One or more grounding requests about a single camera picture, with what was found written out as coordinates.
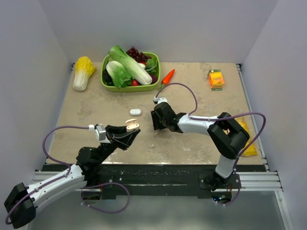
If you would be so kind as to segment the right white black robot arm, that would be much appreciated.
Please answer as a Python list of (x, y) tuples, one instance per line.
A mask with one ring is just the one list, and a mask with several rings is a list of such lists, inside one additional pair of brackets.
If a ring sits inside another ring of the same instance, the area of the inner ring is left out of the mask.
[(210, 136), (221, 154), (215, 168), (214, 184), (219, 188), (230, 184), (235, 162), (250, 135), (229, 113), (213, 117), (189, 116), (187, 113), (175, 113), (167, 102), (162, 102), (151, 111), (151, 117), (154, 130), (167, 128), (177, 133)]

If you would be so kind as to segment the white earbud charging case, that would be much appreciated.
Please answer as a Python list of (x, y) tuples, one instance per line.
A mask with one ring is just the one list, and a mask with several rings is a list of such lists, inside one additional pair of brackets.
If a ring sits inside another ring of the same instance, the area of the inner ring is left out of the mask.
[(142, 114), (141, 109), (130, 109), (129, 114), (131, 116), (140, 116)]

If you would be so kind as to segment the pink earbud charging case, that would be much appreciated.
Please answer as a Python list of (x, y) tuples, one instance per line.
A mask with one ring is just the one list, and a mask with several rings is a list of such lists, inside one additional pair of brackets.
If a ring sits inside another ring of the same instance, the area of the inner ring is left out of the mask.
[(138, 121), (136, 118), (133, 119), (129, 119), (125, 122), (125, 126), (126, 126), (126, 131), (127, 132), (131, 132), (133, 130), (136, 130), (140, 127)]

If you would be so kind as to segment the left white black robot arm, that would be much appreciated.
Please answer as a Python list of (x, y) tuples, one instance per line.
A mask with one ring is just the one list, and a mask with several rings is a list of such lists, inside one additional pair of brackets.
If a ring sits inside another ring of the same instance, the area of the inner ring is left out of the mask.
[(100, 145), (81, 148), (73, 165), (51, 157), (46, 151), (46, 139), (43, 139), (44, 154), (67, 169), (36, 184), (15, 185), (4, 201), (7, 225), (21, 228), (35, 218), (38, 210), (65, 194), (75, 189), (96, 187), (99, 184), (98, 166), (116, 149), (127, 150), (141, 131), (139, 126), (88, 125), (84, 129), (94, 132)]

